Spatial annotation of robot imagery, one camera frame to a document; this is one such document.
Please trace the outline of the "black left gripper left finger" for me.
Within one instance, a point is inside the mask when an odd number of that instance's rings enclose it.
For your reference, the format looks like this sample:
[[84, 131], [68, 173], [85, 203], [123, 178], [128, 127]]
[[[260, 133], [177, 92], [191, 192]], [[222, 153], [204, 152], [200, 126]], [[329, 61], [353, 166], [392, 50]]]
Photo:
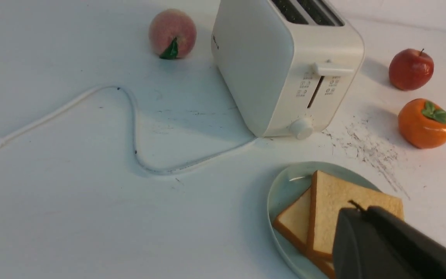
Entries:
[[341, 208], [333, 241], [338, 279], [419, 279], [416, 229], [377, 206], [350, 200]]

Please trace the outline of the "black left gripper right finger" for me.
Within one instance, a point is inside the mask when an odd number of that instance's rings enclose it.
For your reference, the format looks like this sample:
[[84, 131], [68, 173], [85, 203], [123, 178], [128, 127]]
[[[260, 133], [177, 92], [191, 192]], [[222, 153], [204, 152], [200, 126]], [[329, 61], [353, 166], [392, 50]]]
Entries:
[[368, 207], [366, 220], [417, 279], [446, 279], [446, 247], [379, 206]]

